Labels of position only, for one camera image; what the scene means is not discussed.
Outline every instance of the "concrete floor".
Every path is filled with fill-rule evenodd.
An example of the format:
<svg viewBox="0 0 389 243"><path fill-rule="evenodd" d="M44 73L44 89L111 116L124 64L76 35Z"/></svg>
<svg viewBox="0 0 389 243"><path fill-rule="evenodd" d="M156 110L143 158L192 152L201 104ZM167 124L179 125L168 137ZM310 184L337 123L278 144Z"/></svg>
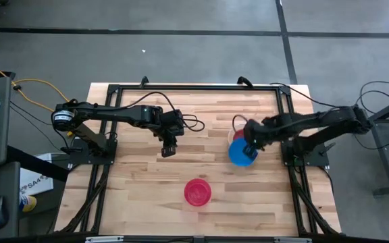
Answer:
<svg viewBox="0 0 389 243"><path fill-rule="evenodd" d="M389 0L282 4L289 31L389 32ZM274 0L17 0L0 12L1 26L280 31ZM298 83L308 84L314 99L352 105L364 83L389 81L389 38L290 38L290 47ZM289 83L282 38L272 36L0 33L0 68L17 78L48 80L78 100L85 100L91 82L140 82L143 76L151 82L235 83L246 76L253 83ZM389 94L389 85L367 89L374 88ZM63 101L41 84L25 84L23 91L50 107ZM13 101L49 119L49 112L16 94ZM389 100L374 93L365 103L379 110ZM326 109L315 105L317 111ZM21 117L10 118L10 144L31 154L55 152ZM49 127L37 125L62 146ZM374 146L371 134L361 141ZM371 195L388 185L378 152L361 148L352 136L336 142L328 156L342 231L389 239L389 196ZM45 232L46 223L34 230Z"/></svg>

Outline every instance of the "black cable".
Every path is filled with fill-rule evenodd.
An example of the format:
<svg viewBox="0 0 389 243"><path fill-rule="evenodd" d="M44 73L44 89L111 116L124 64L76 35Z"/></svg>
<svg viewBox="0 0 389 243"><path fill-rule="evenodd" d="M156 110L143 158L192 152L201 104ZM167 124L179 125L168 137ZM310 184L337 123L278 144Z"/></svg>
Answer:
<svg viewBox="0 0 389 243"><path fill-rule="evenodd" d="M182 119L184 119L184 116L194 117L194 120L196 121L196 123L195 123L194 125L192 125L192 126L190 126L190 127L185 126L184 128L194 128L194 127L197 126L197 124L199 123L199 119L197 119L197 116L195 116L195 115L192 115L192 114L184 114L184 115L182 115Z"/></svg>
<svg viewBox="0 0 389 243"><path fill-rule="evenodd" d="M64 138L64 136L62 136L55 128L53 128L53 130L64 140L64 143L66 144L66 148L69 149L66 138Z"/></svg>
<svg viewBox="0 0 389 243"><path fill-rule="evenodd" d="M240 114L236 114L234 115L234 118L232 118L232 128L234 128L234 132L236 132L236 129L235 129L235 118L237 117L241 117L243 118L244 121L246 121L246 123L249 121L245 116L243 115L240 115Z"/></svg>
<svg viewBox="0 0 389 243"><path fill-rule="evenodd" d="M51 122L52 122L52 124L53 124L53 114L55 114L55 113L57 113L57 112L54 111L54 112L52 112L52 114L51 114ZM64 136L62 136L54 127L53 127L53 130L62 138L62 140L64 140L64 144L66 144L66 148L67 148L67 149L70 149L69 146L68 146L68 143L67 143L66 138L64 138Z"/></svg>
<svg viewBox="0 0 389 243"><path fill-rule="evenodd" d="M162 95L163 97L165 97L165 99L167 100L167 102L169 103L170 107L175 111L175 107L174 105L172 104L172 102L170 102L169 98L166 96L166 94L163 94L162 92L159 92L159 91L153 91L153 92L149 92L148 94L144 95L143 97L141 97L140 99L138 99L137 101L129 104L129 105L125 105L123 107L116 107L116 108L112 108L112 109L103 109L104 111L118 111L118 110L121 110L121 109L127 109L127 108L130 108L132 107L133 105L141 102L143 99L147 98L148 96L150 95L153 95L153 94L159 94L159 95ZM83 109L90 109L90 110L97 110L97 111L100 111L101 109L98 109L98 108L83 108Z"/></svg>
<svg viewBox="0 0 389 243"><path fill-rule="evenodd" d="M17 107L19 110L23 111L24 113L27 113L30 117L32 117L32 118L36 119L37 121L41 122L42 124L45 124L45 125L48 125L48 126L52 126L52 124L48 124L48 123L46 123L46 122L40 120L39 118L33 116L31 113L25 111L23 108L21 108L21 107L19 107L17 104L15 104L13 101L10 101L10 103L11 103L12 105L14 105L15 107Z"/></svg>
<svg viewBox="0 0 389 243"><path fill-rule="evenodd" d="M363 102L363 96L367 93L371 93L371 92L376 92L376 93L380 93L380 94L383 94L385 96L387 96L389 98L389 94L385 93L385 92L382 92L382 91L379 91L379 90L369 90L369 91L366 91L364 92L362 95L360 95L360 97L358 97L357 101L355 102L355 104L358 103L359 100L361 100L361 106L364 107L364 109L368 112L371 112L372 114L374 114L375 112L369 110L365 105L364 105L364 102Z"/></svg>
<svg viewBox="0 0 389 243"><path fill-rule="evenodd" d="M299 92L298 90L294 89L293 87L291 87L291 86L289 86L289 85L287 85L287 84L282 84L282 83L278 83L278 82L274 82L274 83L271 83L271 84L279 84L279 85L286 86L286 87L290 88L291 90L293 90L293 91L299 93L300 95L303 95L304 97L308 98L309 100L313 101L314 103L317 103L317 104L320 104L320 105L326 105L326 106L329 106L329 107L337 107L337 106L335 106L335 105L330 105L330 104L327 104L327 103L322 103L322 102L320 102L320 101L316 101L316 100L314 100L314 99L308 97L307 95L305 95L305 94Z"/></svg>
<svg viewBox="0 0 389 243"><path fill-rule="evenodd" d="M115 139L118 137L118 133L116 133L116 132L107 132L107 133L105 133L105 136L108 134L115 134Z"/></svg>
<svg viewBox="0 0 389 243"><path fill-rule="evenodd" d="M202 128L200 128L200 129L193 129L194 126L187 125L186 121L196 122L196 124L194 126L196 126L198 124L198 122L199 122L200 124L202 124ZM182 123L184 125L186 125L186 128L189 129L192 132L200 132L200 131L205 129L205 123L203 123L203 121L200 121L198 119L183 119Z"/></svg>
<svg viewBox="0 0 389 243"><path fill-rule="evenodd" d="M367 82L367 83L365 83L364 85L362 85L361 89L359 90L359 96L360 96L360 97L363 96L363 89L364 89L364 87L366 87L366 86L369 85L369 84L375 84L375 83L389 84L389 82L387 82L387 81L371 81L371 82ZM363 104L363 99L361 99L361 105L365 108L365 106L364 106L364 104Z"/></svg>
<svg viewBox="0 0 389 243"><path fill-rule="evenodd" d="M386 146L389 145L389 143L388 143L388 144L379 146L379 147L377 147L377 148L368 148L368 147L364 146L364 145L360 142L360 140L357 138L357 135L356 135L356 134L354 134L354 137L355 137L355 139L357 139L357 142L358 142L363 148L369 149L369 150L383 149L384 147L386 147Z"/></svg>
<svg viewBox="0 0 389 243"><path fill-rule="evenodd" d="M328 179L330 179L331 191L332 191L332 194L334 194L334 186L332 185L332 179L331 179L330 174L328 173L328 171L327 171L324 167L318 166L318 168L320 168L321 170L323 170L323 172L325 172L325 174L328 176Z"/></svg>
<svg viewBox="0 0 389 243"><path fill-rule="evenodd" d="M14 112L16 112L17 114L19 114L21 117L23 117L26 121L28 121L32 126L34 126L44 137L46 137L46 139L52 144L52 146L57 149L57 150L60 150L59 148L57 148L53 142L51 141L51 139L42 131L40 130L40 128L38 128L32 121L30 121L28 118L26 118L24 115L22 115L19 111L16 111L13 107L10 107Z"/></svg>

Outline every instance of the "yellow cable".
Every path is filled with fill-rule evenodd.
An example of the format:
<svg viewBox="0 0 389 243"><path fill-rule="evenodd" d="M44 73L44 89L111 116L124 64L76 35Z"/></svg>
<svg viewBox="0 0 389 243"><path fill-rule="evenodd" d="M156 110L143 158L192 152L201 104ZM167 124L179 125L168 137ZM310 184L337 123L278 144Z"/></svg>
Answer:
<svg viewBox="0 0 389 243"><path fill-rule="evenodd" d="M31 81L31 82L41 82L43 84L47 84L50 87L52 87L54 90L56 90L67 102L70 101L69 99L67 99L67 97L57 87L55 87L53 84L51 84L48 81L39 80L39 79L36 79L36 78L25 78L25 79L21 79L21 80L16 80L16 81L14 81L14 83L17 84L19 82L28 82L28 81Z"/></svg>
<svg viewBox="0 0 389 243"><path fill-rule="evenodd" d="M7 75L5 75L1 70L0 70L0 74L4 77L7 77ZM15 82L11 81L11 85L15 86L16 83L18 82L27 82L27 81L33 81L33 82L42 82L44 84L48 84L50 87L52 87L53 89L55 89L67 102L69 101L69 99L67 99L66 96L64 96L64 94L57 88L55 87L53 84L51 84L50 82L48 81L44 81L44 80L38 80L38 79L34 79L34 78L27 78L27 79L22 79L22 80L17 80ZM46 109L50 112L53 112L53 110L43 104L40 104L36 101L33 101L31 99L29 99L21 90L17 90L28 102L31 102L32 104L34 105L38 105L39 107L42 107L43 109Z"/></svg>

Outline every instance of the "cable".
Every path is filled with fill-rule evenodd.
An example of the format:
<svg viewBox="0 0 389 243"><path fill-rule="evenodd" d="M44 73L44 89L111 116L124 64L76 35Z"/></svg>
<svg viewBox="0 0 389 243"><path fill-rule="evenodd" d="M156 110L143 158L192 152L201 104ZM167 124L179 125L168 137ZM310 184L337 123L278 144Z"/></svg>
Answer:
<svg viewBox="0 0 389 243"><path fill-rule="evenodd" d="M108 135L108 134L115 134L115 139L118 137L118 133L116 133L116 132L107 132L107 133L105 133L105 136Z"/></svg>
<svg viewBox="0 0 389 243"><path fill-rule="evenodd" d="M38 128L32 121L30 121L28 118L26 118L24 115L22 115L19 111L16 111L13 107L10 107L13 111L15 111L17 114L19 114L21 117L23 117L26 121L28 121L32 126L34 126L44 137L47 138L47 140L52 144L52 146L57 149L57 150L60 150L59 148L57 148L53 142L51 141L51 139L42 131L40 130L40 128Z"/></svg>
<svg viewBox="0 0 389 243"><path fill-rule="evenodd" d="M363 89L364 89L364 87L366 87L366 86L369 85L369 84L375 84L375 83L389 84L389 82L387 82L387 81L371 81L371 82L367 82L367 83L365 83L364 85L362 85L361 89L359 90L359 96L360 96L360 97L363 96ZM363 103L363 99L362 99L362 98L361 98L361 105L362 105L367 111L372 112L372 111L368 110L368 109L364 106L364 103Z"/></svg>
<svg viewBox="0 0 389 243"><path fill-rule="evenodd" d="M4 77L7 77L7 75L5 75L1 70L0 70L0 74ZM45 84L48 84L49 86L51 86L52 88L54 88L67 102L68 102L68 99L62 94L62 92L57 88L55 87L54 85L52 85L51 83L49 83L48 81L44 81L44 80L37 80L37 79L32 79L32 78L29 78L29 79L23 79L23 80L18 80L16 82L25 82L25 81L35 81L35 82L42 82L42 83L45 83ZM16 85L16 82L13 82L11 81L11 85L12 86L15 86ZM26 99L28 102L34 104L34 105L38 105L39 107L42 107L43 109L46 109L50 112L53 112L53 110L43 104L40 104L36 101L33 101L31 99L29 99L21 90L17 90L23 97L24 99Z"/></svg>
<svg viewBox="0 0 389 243"><path fill-rule="evenodd" d="M190 127L185 126L184 128L194 128L195 126L197 126L197 124L199 122L199 120L197 119L197 116L191 115L191 114L185 114L185 115L182 115L182 119L184 119L184 116L194 117L194 120L196 121L196 123L193 126L190 126Z"/></svg>
<svg viewBox="0 0 389 243"><path fill-rule="evenodd" d="M323 170L323 172L325 172L325 174L328 176L328 179L330 179L331 191L332 191L332 194L334 194L334 186L332 185L332 178L331 178L330 174L328 173L328 171L324 167L318 166L318 168Z"/></svg>
<svg viewBox="0 0 389 243"><path fill-rule="evenodd" d="M36 79L36 78L25 78L25 79L14 81L14 84L17 84L17 83L20 83L20 82L40 82L40 83L43 83L43 84L47 84L50 87L52 87L56 92L58 92L61 95L61 97L63 97L63 99L66 100L66 102L70 101L57 87L55 87L55 85L53 85L52 83L50 83L48 81L39 80L39 79Z"/></svg>
<svg viewBox="0 0 389 243"><path fill-rule="evenodd" d="M379 146L379 147L377 147L377 148L368 148L368 147L366 147L366 146L364 146L361 142L360 142L360 140L357 138L357 135L356 134L354 134L354 137L355 137L355 139L357 139L357 142L363 147L363 148L365 148L365 149L369 149L369 150L377 150L377 149L383 149L384 147L386 147L386 146L388 146L389 145L389 143L388 144L385 144L385 145L382 145L382 146Z"/></svg>
<svg viewBox="0 0 389 243"><path fill-rule="evenodd" d="M245 116L243 115L240 115L240 114L236 114L234 115L234 117L232 118L232 128L234 128L234 132L236 132L236 129L235 129L235 118L237 117L241 117L243 118L244 121L246 121L246 123L249 121Z"/></svg>
<svg viewBox="0 0 389 243"><path fill-rule="evenodd" d="M187 125L186 121L196 122L196 124L194 126L189 126L189 125ZM198 124L198 122L200 124L202 124L202 128L200 128L200 129L193 129L193 127L195 127ZM186 125L186 128L189 129L192 132L200 132L200 131L205 129L205 123L203 123L203 121L198 120L198 119L183 119L182 123L184 125Z"/></svg>
<svg viewBox="0 0 389 243"><path fill-rule="evenodd" d="M379 91L379 90L369 90L369 91L364 92L362 95L360 95L360 97L358 97L358 99L357 99L357 101L355 102L355 104L357 104L358 101L361 100L361 106L363 106L364 109L365 109L366 111L371 112L372 114L374 114L375 112L369 110L369 109L364 105L364 103L363 103L363 96L364 96L365 94L371 93L371 92L376 92L376 93L383 94L383 95L387 96L388 98L389 98L389 94L387 94L387 93L385 93L385 92L382 92L382 91Z"/></svg>
<svg viewBox="0 0 389 243"><path fill-rule="evenodd" d="M51 122L52 122L52 124L53 124L53 114L55 114L55 113L56 113L56 111L53 111L53 112L51 113ZM64 136L62 136L54 127L52 127L52 128L53 128L53 130L62 138L62 140L64 140L64 144L66 144L66 148L67 148L67 149L70 149L69 146L68 146L68 143L67 143L66 138L64 138Z"/></svg>
<svg viewBox="0 0 389 243"><path fill-rule="evenodd" d="M289 86L287 84L282 84L282 83L278 83L278 82L274 82L274 83L271 83L271 84L279 84L279 85L282 85L282 86L286 86L286 87L290 88L291 90L293 90L293 91L299 93L300 95L303 95L304 97L308 98L309 100L313 101L314 103L317 103L317 104L320 104L320 105L326 105L326 106L329 106L329 107L336 107L335 105L330 105L330 104L327 104L327 103L322 103L320 101L316 101L316 100L312 99L311 97L308 97L307 95L301 93L300 91L294 89L293 87L291 87L291 86Z"/></svg>
<svg viewBox="0 0 389 243"><path fill-rule="evenodd" d="M165 99L167 100L167 102L169 103L170 107L175 111L175 107L174 105L172 104L172 102L170 102L169 98L166 96L166 94L163 94L162 92L159 92L159 91L153 91L153 92L149 92L148 94L144 95L143 97L141 97L140 99L138 99L137 101L129 104L129 105L126 105L126 106L123 106L123 107L116 107L116 108L113 108L113 109L106 109L106 111L117 111L117 110L121 110L121 109L127 109L129 107L132 107L133 105L141 102L143 99L147 98L148 96L150 95L153 95L153 94L159 94L159 95L162 95L163 97L165 97Z"/></svg>
<svg viewBox="0 0 389 243"><path fill-rule="evenodd" d="M53 130L62 138L62 140L64 140L64 143L66 144L66 148L69 149L66 138L64 138L64 136L62 136L55 128L53 128Z"/></svg>
<svg viewBox="0 0 389 243"><path fill-rule="evenodd" d="M48 124L48 123L46 123L46 122L40 120L39 118L33 116L31 113L25 111L23 108L21 108L21 107L19 107L17 104L15 104L13 101L10 101L10 103L11 103L12 105L14 105L15 107L17 107L19 110L23 111L24 113L27 113L27 114L28 114L29 116L31 116L32 118L34 118L34 119L36 119L37 121L41 122L42 124L45 124L45 125L48 125L48 126L52 126L52 124Z"/></svg>

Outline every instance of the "desk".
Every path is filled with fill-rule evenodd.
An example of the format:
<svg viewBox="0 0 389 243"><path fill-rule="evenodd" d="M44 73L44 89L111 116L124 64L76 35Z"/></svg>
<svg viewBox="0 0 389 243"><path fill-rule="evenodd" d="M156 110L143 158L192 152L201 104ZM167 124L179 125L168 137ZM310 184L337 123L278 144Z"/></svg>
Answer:
<svg viewBox="0 0 389 243"><path fill-rule="evenodd" d="M5 206L9 213L7 225L0 229L0 238L18 236L19 170L20 164L18 162L0 166L0 196L4 196Z"/></svg>
<svg viewBox="0 0 389 243"><path fill-rule="evenodd" d="M108 85L92 83L87 101L104 104ZM293 88L309 95L305 85ZM122 105L148 92L151 90L125 90ZM161 143L150 131L118 124L117 158L109 174L100 234L297 236L288 170L281 162L280 145L265 147L248 168L235 167L228 158L233 116L242 114L261 121L278 114L276 95L249 89L162 92L183 113L197 115L206 128L202 132L186 130L184 136L177 137L176 155L162 158ZM292 98L295 112L313 112L308 99L295 92ZM149 96L140 104L170 110L159 95ZM86 125L99 131L99 121L88 121ZM90 165L81 165L68 176L55 230L66 226L84 202L90 171ZM316 167L308 167L307 175L314 205L340 231L328 178ZM203 178L211 185L211 202L204 207L192 207L184 200L185 184L193 178ZM309 229L307 210L302 210ZM91 212L90 226L95 205Z"/></svg>

